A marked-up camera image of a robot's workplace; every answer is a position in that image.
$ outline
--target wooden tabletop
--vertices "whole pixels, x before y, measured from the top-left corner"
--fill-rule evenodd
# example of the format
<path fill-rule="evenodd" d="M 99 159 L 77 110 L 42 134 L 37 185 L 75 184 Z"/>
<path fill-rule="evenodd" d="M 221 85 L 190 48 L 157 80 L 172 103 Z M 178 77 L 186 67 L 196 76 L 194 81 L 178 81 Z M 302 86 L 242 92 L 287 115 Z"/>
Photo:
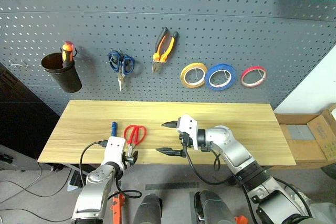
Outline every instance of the wooden tabletop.
<path fill-rule="evenodd" d="M 144 125 L 147 136 L 136 146 L 137 164 L 186 164 L 181 157 L 159 153 L 158 147 L 182 148 L 175 129 L 161 127 L 164 122 L 189 114 L 198 121 L 200 129 L 225 125 L 260 165 L 295 165 L 295 160 L 269 104 L 242 103 L 178 103 L 70 100 L 52 132 L 39 162 L 79 163 L 82 150 L 91 142 L 108 139 L 111 123 L 118 123 L 118 136 L 131 124 Z M 212 153 L 194 151 L 195 164 L 212 164 Z M 83 163 L 100 164 L 104 148 L 92 146 Z"/>

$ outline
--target pegboard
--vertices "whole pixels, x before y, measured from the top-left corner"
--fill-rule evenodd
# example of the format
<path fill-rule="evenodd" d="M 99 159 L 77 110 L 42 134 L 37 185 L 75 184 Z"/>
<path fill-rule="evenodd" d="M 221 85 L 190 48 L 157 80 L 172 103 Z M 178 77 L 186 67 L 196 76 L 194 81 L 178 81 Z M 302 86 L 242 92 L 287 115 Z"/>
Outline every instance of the pegboard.
<path fill-rule="evenodd" d="M 256 102 L 275 108 L 335 44 L 335 2 L 328 0 L 0 0 L 2 63 L 61 114 L 69 99 Z M 152 55 L 163 26 L 178 31 L 173 55 L 152 74 Z M 83 84 L 64 93 L 41 59 L 75 43 Z M 136 60 L 119 92 L 107 62 L 111 48 Z M 9 67 L 9 60 L 27 69 Z M 235 84 L 214 92 L 187 89 L 180 72 L 189 63 L 227 63 Z M 245 88 L 239 77 L 251 65 L 268 70 L 265 83 Z"/>

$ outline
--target scissors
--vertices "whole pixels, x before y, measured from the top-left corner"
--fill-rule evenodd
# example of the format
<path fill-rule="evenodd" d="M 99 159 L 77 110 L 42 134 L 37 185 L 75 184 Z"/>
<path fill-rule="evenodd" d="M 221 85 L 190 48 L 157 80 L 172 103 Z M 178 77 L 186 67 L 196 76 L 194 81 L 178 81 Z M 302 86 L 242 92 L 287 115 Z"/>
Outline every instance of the scissors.
<path fill-rule="evenodd" d="M 121 91 L 124 77 L 133 72 L 135 61 L 131 56 L 123 54 L 121 50 L 118 52 L 112 49 L 108 57 L 111 68 L 118 73 L 119 90 Z"/>
<path fill-rule="evenodd" d="M 129 137 L 129 139 L 126 141 L 126 143 L 128 144 L 128 153 L 127 153 L 127 157 L 131 157 L 132 156 L 132 152 L 133 152 L 133 148 L 135 148 L 136 145 L 140 144 L 146 134 L 147 134 L 147 129 L 145 126 L 142 125 L 129 125 L 126 127 L 126 129 L 124 130 L 124 138 L 126 139 L 126 134 L 127 131 L 129 129 L 133 128 L 131 135 Z M 139 140 L 139 129 L 143 129 L 143 136 L 142 138 Z"/>
<path fill-rule="evenodd" d="M 174 32 L 173 36 L 170 37 L 170 42 L 168 45 L 168 48 L 165 50 L 165 52 L 163 54 L 161 54 L 161 47 L 162 44 L 164 43 L 165 39 L 167 38 L 167 34 L 168 34 L 168 28 L 167 27 L 163 27 L 160 35 L 157 38 L 157 41 L 155 43 L 155 53 L 153 54 L 153 66 L 152 66 L 152 73 L 156 73 L 158 72 L 158 70 L 160 69 L 161 65 L 163 63 L 167 62 L 167 57 L 170 54 L 170 52 L 172 51 L 174 44 L 177 40 L 177 37 L 179 36 L 178 32 Z"/>

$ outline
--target white wall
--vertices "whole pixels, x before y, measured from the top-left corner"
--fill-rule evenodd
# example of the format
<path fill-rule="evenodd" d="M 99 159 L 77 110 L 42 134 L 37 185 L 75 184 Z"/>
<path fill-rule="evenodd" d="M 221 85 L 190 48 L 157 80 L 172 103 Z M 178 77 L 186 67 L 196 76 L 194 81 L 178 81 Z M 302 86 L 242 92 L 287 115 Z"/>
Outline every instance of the white wall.
<path fill-rule="evenodd" d="M 275 109 L 276 113 L 319 113 L 336 102 L 336 46 Z"/>

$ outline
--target blue tape roll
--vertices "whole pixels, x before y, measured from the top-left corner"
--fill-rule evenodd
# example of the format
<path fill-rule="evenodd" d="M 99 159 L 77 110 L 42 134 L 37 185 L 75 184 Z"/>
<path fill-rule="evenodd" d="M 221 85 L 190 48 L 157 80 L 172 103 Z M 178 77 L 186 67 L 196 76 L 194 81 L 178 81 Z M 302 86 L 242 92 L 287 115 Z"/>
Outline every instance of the blue tape roll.
<path fill-rule="evenodd" d="M 226 82 L 222 84 L 213 84 L 211 83 L 211 77 L 216 72 L 219 71 L 226 71 L 228 72 L 227 75 L 229 75 L 229 78 Z M 211 89 L 211 90 L 224 90 L 229 88 L 234 82 L 236 81 L 236 70 L 228 64 L 218 64 L 213 67 L 211 67 L 208 72 L 205 74 L 205 85 Z"/>

